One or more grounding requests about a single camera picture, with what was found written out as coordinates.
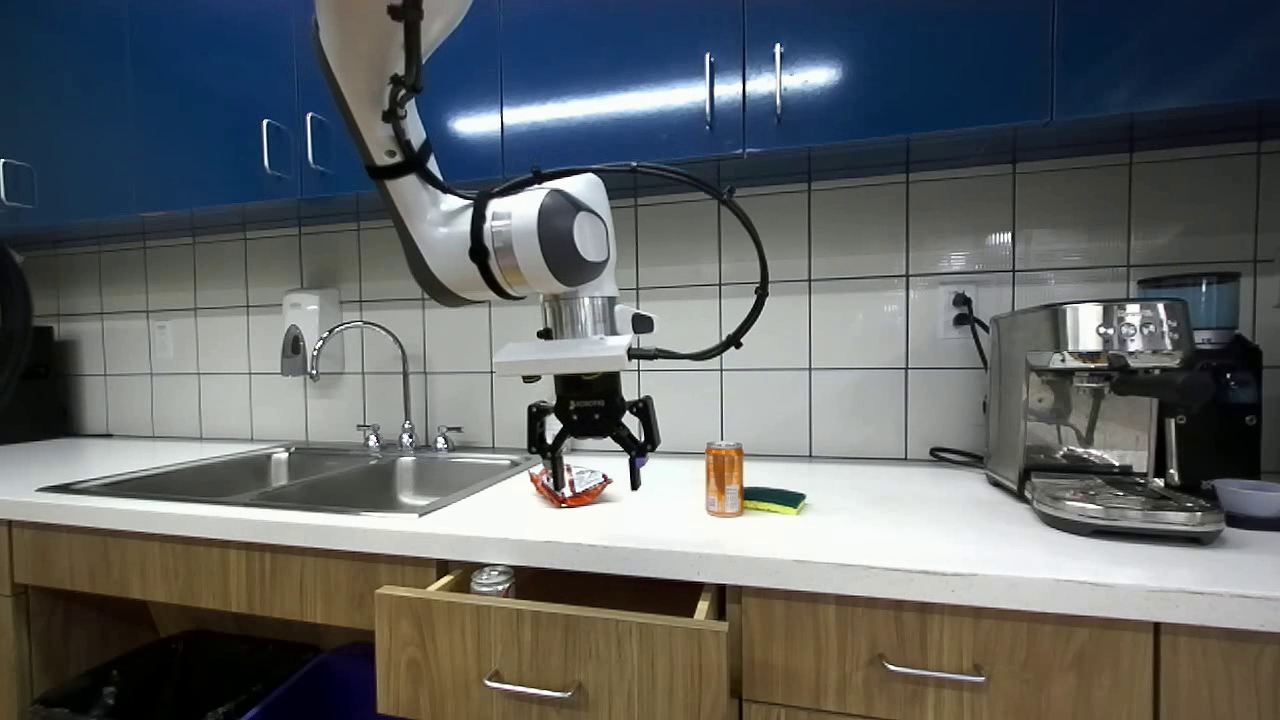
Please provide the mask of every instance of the coffee grinder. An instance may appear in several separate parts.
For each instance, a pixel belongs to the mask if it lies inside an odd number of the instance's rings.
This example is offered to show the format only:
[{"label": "coffee grinder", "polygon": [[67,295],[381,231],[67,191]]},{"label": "coffee grinder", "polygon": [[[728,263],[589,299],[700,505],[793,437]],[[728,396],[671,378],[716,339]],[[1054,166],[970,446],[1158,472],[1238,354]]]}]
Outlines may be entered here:
[{"label": "coffee grinder", "polygon": [[1142,295],[1183,299],[1192,352],[1161,396],[1161,476],[1210,497],[1218,476],[1259,476],[1263,352],[1239,334],[1239,270],[1150,275]]}]

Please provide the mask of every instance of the cabinet handle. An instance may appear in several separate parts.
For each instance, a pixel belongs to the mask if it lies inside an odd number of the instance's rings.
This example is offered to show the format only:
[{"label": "cabinet handle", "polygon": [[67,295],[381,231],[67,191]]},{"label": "cabinet handle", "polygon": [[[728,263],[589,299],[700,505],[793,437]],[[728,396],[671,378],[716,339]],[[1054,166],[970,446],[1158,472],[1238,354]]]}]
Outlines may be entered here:
[{"label": "cabinet handle", "polygon": [[284,177],[284,166],[276,166],[273,131],[284,131],[284,122],[276,122],[273,117],[264,117],[264,121],[255,122],[255,149],[264,150],[264,154],[260,154],[260,161],[264,161],[264,170],[267,170],[267,177]]},{"label": "cabinet handle", "polygon": [[787,47],[785,42],[774,42],[774,121],[781,122],[785,121],[785,56]]},{"label": "cabinet handle", "polygon": [[307,149],[307,166],[313,170],[333,170],[329,164],[322,164],[322,145],[318,145],[318,137],[326,131],[326,122],[329,122],[329,117],[322,117],[322,112],[305,112],[305,149]]},{"label": "cabinet handle", "polygon": [[705,122],[716,122],[716,52],[705,52]]},{"label": "cabinet handle", "polygon": [[0,207],[32,207],[24,186],[32,191],[32,164],[0,154]]},{"label": "cabinet handle", "polygon": [[568,685],[568,688],[513,685],[500,670],[488,670],[479,685],[500,694],[531,694],[531,701],[552,701],[552,704],[577,701],[577,685]]},{"label": "cabinet handle", "polygon": [[896,664],[889,656],[879,656],[879,669],[889,676],[913,676],[913,679],[934,679],[934,685],[963,685],[963,688],[983,688],[990,685],[983,669],[976,669],[976,670],[937,670],[937,669]]}]

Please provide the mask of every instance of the green object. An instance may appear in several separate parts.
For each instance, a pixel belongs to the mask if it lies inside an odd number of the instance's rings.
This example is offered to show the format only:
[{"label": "green object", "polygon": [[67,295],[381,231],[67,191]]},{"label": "green object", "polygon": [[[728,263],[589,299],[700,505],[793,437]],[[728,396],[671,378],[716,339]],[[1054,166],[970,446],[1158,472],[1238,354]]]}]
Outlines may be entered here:
[{"label": "green object", "polygon": [[800,505],[806,505],[806,490],[793,490],[793,488],[763,488],[763,482],[747,482],[747,488],[745,488],[745,498],[747,498],[747,505],[781,505],[781,508],[800,508]]}]

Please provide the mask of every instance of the kitchen appliance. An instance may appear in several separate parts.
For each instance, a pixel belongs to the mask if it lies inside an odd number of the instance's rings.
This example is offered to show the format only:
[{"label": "kitchen appliance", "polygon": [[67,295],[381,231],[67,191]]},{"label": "kitchen appliance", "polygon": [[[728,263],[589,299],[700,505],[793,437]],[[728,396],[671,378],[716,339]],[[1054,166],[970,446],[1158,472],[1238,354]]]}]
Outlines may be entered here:
[{"label": "kitchen appliance", "polygon": [[1192,352],[1183,299],[997,314],[990,480],[1073,530],[1210,541],[1225,517],[1161,476],[1161,401]]},{"label": "kitchen appliance", "polygon": [[1263,352],[1238,333],[1239,270],[1150,275],[1154,299],[1183,299],[1192,352],[1161,404],[1161,472],[1172,488],[1213,497],[1218,476],[1259,476]]},{"label": "kitchen appliance", "polygon": [[67,437],[67,383],[53,326],[32,326],[32,287],[0,249],[0,442]]}]

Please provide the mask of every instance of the open drawer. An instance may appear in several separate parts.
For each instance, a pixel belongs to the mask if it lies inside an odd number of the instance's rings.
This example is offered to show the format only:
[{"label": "open drawer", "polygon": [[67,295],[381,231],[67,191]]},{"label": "open drawer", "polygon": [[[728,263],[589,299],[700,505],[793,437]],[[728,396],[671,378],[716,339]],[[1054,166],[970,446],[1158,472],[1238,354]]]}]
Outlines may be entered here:
[{"label": "open drawer", "polygon": [[518,573],[471,595],[471,573],[378,592],[378,704],[421,720],[720,720],[720,592],[665,581]]}]

